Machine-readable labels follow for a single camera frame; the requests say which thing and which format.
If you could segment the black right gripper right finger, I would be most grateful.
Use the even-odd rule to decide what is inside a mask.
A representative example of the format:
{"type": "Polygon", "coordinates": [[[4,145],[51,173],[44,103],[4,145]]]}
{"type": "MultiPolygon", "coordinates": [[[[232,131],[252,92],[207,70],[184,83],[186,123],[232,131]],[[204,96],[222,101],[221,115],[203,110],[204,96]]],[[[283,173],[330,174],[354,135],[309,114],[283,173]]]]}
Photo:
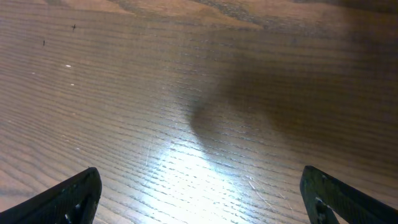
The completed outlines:
{"type": "Polygon", "coordinates": [[[314,166],[305,166],[300,192],[311,223],[397,223],[397,210],[314,166]]]}

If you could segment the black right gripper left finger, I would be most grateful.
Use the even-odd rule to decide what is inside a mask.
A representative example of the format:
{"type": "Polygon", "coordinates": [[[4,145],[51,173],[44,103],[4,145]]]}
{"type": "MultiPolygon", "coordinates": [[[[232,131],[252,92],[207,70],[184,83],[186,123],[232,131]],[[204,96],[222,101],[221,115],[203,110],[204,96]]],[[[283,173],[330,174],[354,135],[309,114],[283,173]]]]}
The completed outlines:
{"type": "Polygon", "coordinates": [[[92,224],[102,191],[95,167],[1,212],[1,223],[92,224]]]}

